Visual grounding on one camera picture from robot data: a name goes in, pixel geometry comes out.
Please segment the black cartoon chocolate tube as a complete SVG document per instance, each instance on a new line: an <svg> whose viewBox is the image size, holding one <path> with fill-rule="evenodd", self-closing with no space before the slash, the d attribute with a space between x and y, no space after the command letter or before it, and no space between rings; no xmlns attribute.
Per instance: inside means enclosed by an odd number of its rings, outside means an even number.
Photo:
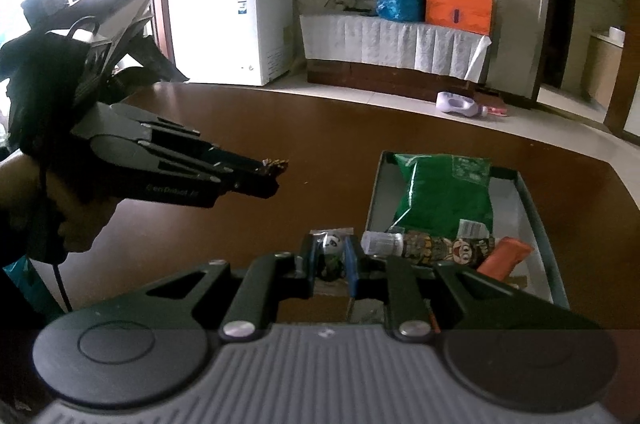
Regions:
<svg viewBox="0 0 640 424"><path fill-rule="evenodd" d="M361 236L360 245L366 255L401 257L418 267L431 267L436 262L451 261L458 265L477 268L495 249L495 239L488 236L484 239L456 237L450 240L418 231L366 231Z"/></svg>

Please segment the small panda snack packet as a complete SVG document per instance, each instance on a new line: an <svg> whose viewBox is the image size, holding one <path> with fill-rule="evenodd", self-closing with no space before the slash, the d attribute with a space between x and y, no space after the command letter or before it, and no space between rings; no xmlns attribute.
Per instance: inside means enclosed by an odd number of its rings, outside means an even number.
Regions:
<svg viewBox="0 0 640 424"><path fill-rule="evenodd" d="M320 296L348 297L346 279L345 248L353 228L311 230L312 272L314 294Z"/></svg>

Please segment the green snack bag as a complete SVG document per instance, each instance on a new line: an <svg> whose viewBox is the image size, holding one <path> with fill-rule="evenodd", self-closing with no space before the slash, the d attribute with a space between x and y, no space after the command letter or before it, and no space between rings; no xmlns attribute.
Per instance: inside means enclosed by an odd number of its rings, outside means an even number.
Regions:
<svg viewBox="0 0 640 424"><path fill-rule="evenodd" d="M406 183L394 225L450 240L492 234L488 159L450 154L394 157Z"/></svg>

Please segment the orange snack packet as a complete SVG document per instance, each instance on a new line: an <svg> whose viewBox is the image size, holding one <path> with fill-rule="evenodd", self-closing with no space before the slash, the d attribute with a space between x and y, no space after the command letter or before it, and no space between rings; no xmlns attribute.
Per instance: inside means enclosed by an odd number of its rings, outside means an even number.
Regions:
<svg viewBox="0 0 640 424"><path fill-rule="evenodd" d="M497 281L504 281L519 263L533 253L533 248L527 243L503 237L491 254L477 268L477 272Z"/></svg>

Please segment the small dark candy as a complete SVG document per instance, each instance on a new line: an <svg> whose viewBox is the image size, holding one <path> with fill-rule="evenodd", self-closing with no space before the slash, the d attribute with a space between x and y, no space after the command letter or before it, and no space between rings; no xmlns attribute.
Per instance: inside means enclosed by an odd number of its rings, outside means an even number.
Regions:
<svg viewBox="0 0 640 424"><path fill-rule="evenodd" d="M276 179L278 176L281 176L282 173L288 170L288 161L286 159L271 159L265 158L262 160L259 168L257 169L258 173L262 176L271 177Z"/></svg>

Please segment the white chest freezer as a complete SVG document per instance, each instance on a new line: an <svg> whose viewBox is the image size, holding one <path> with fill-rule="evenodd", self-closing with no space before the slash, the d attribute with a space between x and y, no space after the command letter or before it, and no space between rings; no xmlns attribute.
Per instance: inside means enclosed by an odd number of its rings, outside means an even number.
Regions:
<svg viewBox="0 0 640 424"><path fill-rule="evenodd" d="M292 67L293 0L168 0L168 11L190 84L262 87Z"/></svg>

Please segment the purple white bottle on floor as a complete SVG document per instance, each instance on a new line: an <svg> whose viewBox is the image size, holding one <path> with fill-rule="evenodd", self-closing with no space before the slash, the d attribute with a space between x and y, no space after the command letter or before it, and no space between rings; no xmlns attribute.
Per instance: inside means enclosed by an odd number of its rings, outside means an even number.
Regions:
<svg viewBox="0 0 640 424"><path fill-rule="evenodd" d="M437 93L435 105L442 113L457 114L466 118L506 117L508 113L504 107L482 105L472 98L447 91Z"/></svg>

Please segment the white cloth covered cabinet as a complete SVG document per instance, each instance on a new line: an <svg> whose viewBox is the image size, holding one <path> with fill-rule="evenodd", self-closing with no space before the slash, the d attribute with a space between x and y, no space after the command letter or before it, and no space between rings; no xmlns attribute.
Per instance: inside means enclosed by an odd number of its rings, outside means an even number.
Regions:
<svg viewBox="0 0 640 424"><path fill-rule="evenodd" d="M299 17L313 84L435 101L441 91L472 95L489 37L358 14Z"/></svg>

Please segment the kitchen counter cabinet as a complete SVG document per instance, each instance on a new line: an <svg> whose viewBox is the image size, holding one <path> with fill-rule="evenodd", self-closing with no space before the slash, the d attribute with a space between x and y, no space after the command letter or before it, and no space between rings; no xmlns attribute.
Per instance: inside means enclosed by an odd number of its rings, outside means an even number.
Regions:
<svg viewBox="0 0 640 424"><path fill-rule="evenodd" d="M597 32L590 35L582 87L593 101L605 109L611 103L623 49L624 44L620 40Z"/></svg>

